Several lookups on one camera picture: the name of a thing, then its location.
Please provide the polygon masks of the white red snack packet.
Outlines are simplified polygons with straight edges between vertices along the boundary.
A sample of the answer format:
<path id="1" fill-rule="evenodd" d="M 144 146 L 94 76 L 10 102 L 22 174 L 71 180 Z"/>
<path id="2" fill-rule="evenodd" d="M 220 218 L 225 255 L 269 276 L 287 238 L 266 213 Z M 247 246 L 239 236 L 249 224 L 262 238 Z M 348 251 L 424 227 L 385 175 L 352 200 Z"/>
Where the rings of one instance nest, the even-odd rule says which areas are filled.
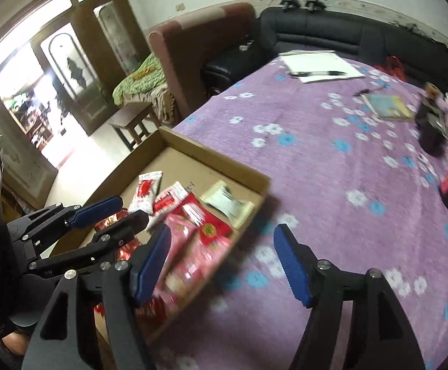
<path id="1" fill-rule="evenodd" d="M 138 175 L 136 191 L 129 205 L 128 211 L 144 211 L 151 216 L 153 205 L 162 179 L 162 171 L 151 171 Z"/>

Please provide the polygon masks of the green booklet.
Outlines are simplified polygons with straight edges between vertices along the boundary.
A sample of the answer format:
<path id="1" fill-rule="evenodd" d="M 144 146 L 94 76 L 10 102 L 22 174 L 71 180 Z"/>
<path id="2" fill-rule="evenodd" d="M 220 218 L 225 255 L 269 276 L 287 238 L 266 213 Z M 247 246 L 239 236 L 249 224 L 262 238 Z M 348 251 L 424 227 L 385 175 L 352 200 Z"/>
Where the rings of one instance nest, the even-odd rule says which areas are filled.
<path id="1" fill-rule="evenodd" d="M 411 121 L 414 119 L 413 112 L 399 96 L 363 94 L 362 98 L 379 119 L 396 121 Z"/>

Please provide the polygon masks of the wooden glass door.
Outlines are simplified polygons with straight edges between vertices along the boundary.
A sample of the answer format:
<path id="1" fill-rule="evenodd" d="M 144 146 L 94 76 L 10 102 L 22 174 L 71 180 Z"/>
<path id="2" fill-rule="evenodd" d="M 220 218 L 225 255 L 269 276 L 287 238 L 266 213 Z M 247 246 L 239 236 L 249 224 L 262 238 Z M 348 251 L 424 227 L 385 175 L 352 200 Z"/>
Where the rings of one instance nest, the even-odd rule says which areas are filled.
<path id="1" fill-rule="evenodd" d="M 34 13 L 53 0 L 34 0 Z M 30 40 L 60 102 L 86 134 L 93 134 L 117 107 L 115 87 L 149 55 L 128 0 L 67 0 Z"/>

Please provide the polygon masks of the black pen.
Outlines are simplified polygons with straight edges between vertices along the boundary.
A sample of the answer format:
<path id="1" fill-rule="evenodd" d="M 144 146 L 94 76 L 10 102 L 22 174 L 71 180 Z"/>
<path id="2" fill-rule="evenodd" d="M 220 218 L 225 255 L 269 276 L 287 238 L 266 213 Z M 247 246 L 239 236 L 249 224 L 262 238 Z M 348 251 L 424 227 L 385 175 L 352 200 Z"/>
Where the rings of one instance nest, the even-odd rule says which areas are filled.
<path id="1" fill-rule="evenodd" d="M 303 71 L 303 72 L 288 72 L 292 77 L 315 77 L 315 76 L 345 76 L 347 73 L 343 71 Z"/>

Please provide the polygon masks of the purple floral tablecloth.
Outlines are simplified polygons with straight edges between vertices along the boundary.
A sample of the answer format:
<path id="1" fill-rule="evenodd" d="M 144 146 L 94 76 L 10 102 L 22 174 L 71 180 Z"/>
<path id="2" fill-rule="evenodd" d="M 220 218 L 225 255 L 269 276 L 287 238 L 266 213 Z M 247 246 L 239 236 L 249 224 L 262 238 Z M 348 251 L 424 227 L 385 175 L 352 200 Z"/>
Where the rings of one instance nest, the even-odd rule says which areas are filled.
<path id="1" fill-rule="evenodd" d="M 176 127 L 271 179 L 269 197 L 210 285 L 153 348 L 160 369 L 286 369 L 309 315 L 272 244 L 284 223 L 345 271 L 379 268 L 428 369 L 448 356 L 448 155 L 429 156 L 411 123 L 377 119 L 358 97 L 379 87 L 411 108 L 419 90 L 366 64 L 360 79 L 304 84 L 278 59 Z"/>

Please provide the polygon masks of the white notepad papers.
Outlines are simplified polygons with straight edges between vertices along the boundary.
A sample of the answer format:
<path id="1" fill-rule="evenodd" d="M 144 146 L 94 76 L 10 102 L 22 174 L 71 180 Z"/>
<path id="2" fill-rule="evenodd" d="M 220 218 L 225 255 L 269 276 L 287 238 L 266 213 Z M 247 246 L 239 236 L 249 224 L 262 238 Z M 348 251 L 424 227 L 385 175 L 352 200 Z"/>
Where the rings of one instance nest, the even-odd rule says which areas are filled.
<path id="1" fill-rule="evenodd" d="M 283 61 L 283 64 L 287 68 L 288 72 L 343 71 L 347 73 L 345 76 L 315 76 L 299 78 L 304 84 L 333 80 L 360 79 L 365 76 L 351 63 L 341 58 L 333 51 L 298 50 L 279 54 L 278 57 Z"/>

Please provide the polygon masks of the wooden stool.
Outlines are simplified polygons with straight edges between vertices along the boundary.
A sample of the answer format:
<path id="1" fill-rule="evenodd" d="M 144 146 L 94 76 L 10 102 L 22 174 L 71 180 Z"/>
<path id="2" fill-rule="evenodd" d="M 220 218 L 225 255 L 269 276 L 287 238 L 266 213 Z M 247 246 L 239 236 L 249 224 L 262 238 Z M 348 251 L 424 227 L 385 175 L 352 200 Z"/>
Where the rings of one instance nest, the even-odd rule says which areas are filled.
<path id="1" fill-rule="evenodd" d="M 152 104 L 143 102 L 124 105 L 109 119 L 109 125 L 121 139 L 124 146 L 129 151 L 132 151 L 142 143 L 143 136 L 148 137 L 150 135 L 143 124 L 145 118 L 149 118 L 157 129 L 162 126 Z"/>

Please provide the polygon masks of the black leather sofa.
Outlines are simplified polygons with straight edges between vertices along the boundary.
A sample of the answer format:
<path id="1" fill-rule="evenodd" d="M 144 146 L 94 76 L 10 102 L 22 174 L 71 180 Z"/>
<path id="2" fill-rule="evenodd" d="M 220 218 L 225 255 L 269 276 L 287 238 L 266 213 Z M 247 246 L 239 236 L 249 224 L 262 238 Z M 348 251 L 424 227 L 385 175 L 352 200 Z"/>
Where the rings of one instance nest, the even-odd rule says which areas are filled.
<path id="1" fill-rule="evenodd" d="M 202 81 L 219 94 L 290 50 L 333 50 L 344 59 L 382 66 L 390 56 L 402 63 L 408 83 L 448 87 L 448 48 L 405 28 L 352 14 L 310 13 L 302 8 L 265 9 L 252 25 L 251 46 L 221 52 L 204 64 Z"/>

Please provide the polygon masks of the pink snack bag far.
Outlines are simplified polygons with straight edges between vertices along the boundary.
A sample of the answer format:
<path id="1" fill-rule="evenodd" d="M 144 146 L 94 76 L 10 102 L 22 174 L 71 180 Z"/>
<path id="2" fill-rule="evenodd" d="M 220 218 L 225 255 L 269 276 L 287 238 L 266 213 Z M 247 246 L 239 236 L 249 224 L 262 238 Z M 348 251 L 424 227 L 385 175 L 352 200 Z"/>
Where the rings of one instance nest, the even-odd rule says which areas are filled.
<path id="1" fill-rule="evenodd" d="M 212 222 L 199 227 L 176 214 L 168 215 L 165 224 L 171 233 L 170 251 L 152 297 L 138 310 L 144 321 L 156 324 L 178 311 L 185 299 L 208 280 L 231 246 L 225 225 L 219 228 Z"/>

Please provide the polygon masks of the cardboard box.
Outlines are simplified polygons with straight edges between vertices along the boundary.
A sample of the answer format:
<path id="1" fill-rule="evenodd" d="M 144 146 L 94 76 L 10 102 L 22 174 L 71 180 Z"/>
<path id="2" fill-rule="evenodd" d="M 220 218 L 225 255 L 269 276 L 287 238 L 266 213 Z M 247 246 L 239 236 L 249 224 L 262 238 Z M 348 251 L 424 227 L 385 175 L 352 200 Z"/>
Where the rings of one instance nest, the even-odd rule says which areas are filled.
<path id="1" fill-rule="evenodd" d="M 271 180 L 266 175 L 166 128 L 159 128 L 134 149 L 89 197 L 96 203 L 114 195 L 124 207 L 135 206 L 143 174 L 160 171 L 161 181 L 150 223 L 137 233 L 143 242 L 169 214 L 195 225 L 184 241 L 173 237 L 170 257 L 153 296 L 164 307 L 163 315 L 138 320 L 147 343 L 153 343 L 200 294 L 227 259 L 267 197 Z M 211 191 L 224 187 L 233 198 L 251 206 L 249 216 L 236 223 L 203 201 Z"/>

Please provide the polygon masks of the large dark red snack bag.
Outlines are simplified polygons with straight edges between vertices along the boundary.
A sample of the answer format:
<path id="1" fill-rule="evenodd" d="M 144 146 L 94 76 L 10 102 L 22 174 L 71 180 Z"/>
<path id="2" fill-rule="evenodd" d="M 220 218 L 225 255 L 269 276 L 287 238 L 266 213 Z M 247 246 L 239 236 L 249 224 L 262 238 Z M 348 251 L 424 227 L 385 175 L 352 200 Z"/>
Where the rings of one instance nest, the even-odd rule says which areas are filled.
<path id="1" fill-rule="evenodd" d="M 118 222 L 119 220 L 124 219 L 129 214 L 130 214 L 130 212 L 127 211 L 127 209 L 122 208 L 118 213 L 113 214 L 112 216 L 109 216 L 109 217 L 101 220 L 100 222 L 98 222 L 94 226 L 94 229 L 96 232 L 103 231 L 108 226 L 113 225 L 116 222 Z M 117 260 L 118 261 L 121 261 L 121 260 L 127 261 L 128 259 L 130 259 L 132 252 L 140 245 L 141 245 L 141 242 L 135 236 L 132 241 L 125 243 L 118 249 Z"/>

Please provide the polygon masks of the white red striped packet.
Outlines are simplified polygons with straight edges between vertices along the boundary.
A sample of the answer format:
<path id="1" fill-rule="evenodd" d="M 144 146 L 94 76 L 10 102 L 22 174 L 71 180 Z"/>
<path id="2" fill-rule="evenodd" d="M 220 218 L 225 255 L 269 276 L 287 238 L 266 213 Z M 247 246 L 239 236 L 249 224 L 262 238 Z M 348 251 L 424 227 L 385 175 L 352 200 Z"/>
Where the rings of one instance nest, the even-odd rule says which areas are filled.
<path id="1" fill-rule="evenodd" d="M 188 196 L 188 191 L 176 181 L 171 186 L 162 191 L 153 203 L 153 213 L 149 216 L 146 230 L 151 230 L 156 224 L 161 222 L 170 212 L 174 211 L 180 203 Z"/>

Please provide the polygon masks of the green blanket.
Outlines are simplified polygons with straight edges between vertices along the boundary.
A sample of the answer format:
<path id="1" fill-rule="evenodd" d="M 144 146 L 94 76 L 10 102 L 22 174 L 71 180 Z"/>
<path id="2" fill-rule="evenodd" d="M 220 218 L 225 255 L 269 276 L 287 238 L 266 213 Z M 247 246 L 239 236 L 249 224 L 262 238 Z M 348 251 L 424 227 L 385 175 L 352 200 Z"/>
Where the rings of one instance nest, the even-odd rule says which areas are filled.
<path id="1" fill-rule="evenodd" d="M 176 100 L 169 90 L 161 61 L 153 53 L 115 87 L 112 98 L 119 108 L 130 103 L 150 103 L 162 124 L 177 122 Z"/>

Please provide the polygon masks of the black jar far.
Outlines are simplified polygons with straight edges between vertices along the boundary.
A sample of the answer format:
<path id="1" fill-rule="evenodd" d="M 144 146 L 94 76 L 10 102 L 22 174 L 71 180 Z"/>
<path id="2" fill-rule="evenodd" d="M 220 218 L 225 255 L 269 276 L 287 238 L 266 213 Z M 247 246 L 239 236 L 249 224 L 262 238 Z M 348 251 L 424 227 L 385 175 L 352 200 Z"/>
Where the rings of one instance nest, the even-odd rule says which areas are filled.
<path id="1" fill-rule="evenodd" d="M 423 151 L 433 157 L 441 157 L 447 141 L 446 112 L 437 104 L 440 90 L 432 83 L 426 83 L 425 92 L 420 95 L 420 104 L 414 117 L 420 133 L 419 143 Z"/>

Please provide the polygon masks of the cream white candy packet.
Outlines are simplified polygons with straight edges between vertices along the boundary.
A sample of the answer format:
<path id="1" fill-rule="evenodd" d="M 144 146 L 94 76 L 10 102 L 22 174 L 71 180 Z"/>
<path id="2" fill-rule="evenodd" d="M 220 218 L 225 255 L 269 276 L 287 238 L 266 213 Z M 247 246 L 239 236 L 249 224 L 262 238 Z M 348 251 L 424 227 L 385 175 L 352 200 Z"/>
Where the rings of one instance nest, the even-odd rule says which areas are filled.
<path id="1" fill-rule="evenodd" d="M 205 191 L 200 200 L 225 215 L 236 230 L 247 222 L 255 207 L 249 200 L 235 198 L 223 180 L 218 180 Z"/>

